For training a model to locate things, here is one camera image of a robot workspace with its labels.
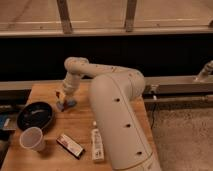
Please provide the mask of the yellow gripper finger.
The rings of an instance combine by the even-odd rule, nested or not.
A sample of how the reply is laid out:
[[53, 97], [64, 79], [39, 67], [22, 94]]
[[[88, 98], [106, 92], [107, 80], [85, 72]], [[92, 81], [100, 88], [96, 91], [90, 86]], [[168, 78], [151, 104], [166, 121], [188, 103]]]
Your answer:
[[57, 91], [56, 92], [56, 96], [58, 98], [58, 101], [61, 103], [61, 104], [64, 104], [66, 102], [66, 95], [64, 94], [63, 91]]

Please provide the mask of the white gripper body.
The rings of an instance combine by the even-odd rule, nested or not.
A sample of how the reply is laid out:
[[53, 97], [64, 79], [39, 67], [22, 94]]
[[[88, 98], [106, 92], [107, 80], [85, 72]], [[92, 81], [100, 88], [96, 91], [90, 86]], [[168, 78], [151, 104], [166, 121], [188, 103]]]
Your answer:
[[77, 91], [80, 81], [81, 77], [79, 75], [67, 73], [62, 82], [63, 92], [66, 95], [73, 95]]

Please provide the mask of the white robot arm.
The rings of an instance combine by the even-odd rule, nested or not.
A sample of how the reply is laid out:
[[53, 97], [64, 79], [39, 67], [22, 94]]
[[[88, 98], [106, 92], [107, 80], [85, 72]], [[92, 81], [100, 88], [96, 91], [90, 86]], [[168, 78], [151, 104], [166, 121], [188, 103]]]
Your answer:
[[113, 171], [162, 171], [150, 143], [131, 106], [145, 89], [143, 74], [132, 68], [94, 64], [86, 58], [69, 57], [66, 76], [56, 91], [64, 110], [76, 103], [74, 94], [81, 78], [92, 79], [91, 109]]

